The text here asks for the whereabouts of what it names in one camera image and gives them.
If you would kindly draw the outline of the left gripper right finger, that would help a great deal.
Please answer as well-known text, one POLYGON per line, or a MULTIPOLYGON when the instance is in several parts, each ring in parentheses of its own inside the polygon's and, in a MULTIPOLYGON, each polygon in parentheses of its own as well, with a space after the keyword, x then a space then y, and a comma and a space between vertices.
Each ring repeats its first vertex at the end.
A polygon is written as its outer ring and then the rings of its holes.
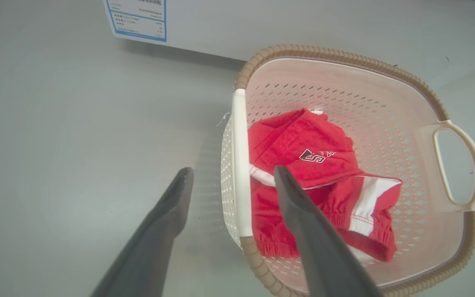
POLYGON ((381 297, 381 290, 286 167, 275 168, 275 186, 284 223, 296 239, 310 296, 381 297))

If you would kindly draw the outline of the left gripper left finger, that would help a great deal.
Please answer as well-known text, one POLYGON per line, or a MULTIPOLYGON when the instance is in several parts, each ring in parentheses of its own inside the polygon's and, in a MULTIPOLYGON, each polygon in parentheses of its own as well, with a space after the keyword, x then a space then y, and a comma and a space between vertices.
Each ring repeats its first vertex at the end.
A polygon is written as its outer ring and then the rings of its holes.
POLYGON ((100 280, 93 297, 160 297, 175 238, 186 225, 194 171, 182 168, 100 280))

